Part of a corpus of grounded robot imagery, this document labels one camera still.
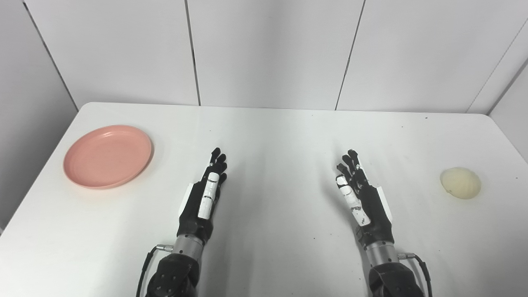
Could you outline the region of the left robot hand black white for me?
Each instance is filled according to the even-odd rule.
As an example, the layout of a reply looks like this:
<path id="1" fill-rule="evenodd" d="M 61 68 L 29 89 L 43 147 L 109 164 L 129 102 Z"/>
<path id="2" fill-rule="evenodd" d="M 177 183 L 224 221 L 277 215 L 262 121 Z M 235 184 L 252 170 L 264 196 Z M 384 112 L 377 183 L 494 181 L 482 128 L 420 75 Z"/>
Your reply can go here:
<path id="1" fill-rule="evenodd" d="M 209 165 L 201 179 L 192 184 L 186 205 L 179 217 L 177 235 L 189 235 L 206 244 L 213 232 L 213 214 L 219 201 L 221 186 L 227 179 L 226 154 L 220 148 L 211 152 Z"/>

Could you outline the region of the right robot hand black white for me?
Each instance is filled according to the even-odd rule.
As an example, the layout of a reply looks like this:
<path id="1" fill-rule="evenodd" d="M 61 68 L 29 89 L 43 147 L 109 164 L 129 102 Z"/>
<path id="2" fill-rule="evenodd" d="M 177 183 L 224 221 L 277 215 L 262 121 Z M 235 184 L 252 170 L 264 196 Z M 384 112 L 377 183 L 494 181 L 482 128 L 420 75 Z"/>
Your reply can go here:
<path id="1" fill-rule="evenodd" d="M 358 227 L 356 235 L 363 248 L 377 241 L 394 244 L 392 223 L 377 188 L 372 186 L 359 162 L 358 153 L 348 150 L 336 169 L 339 188 Z"/>

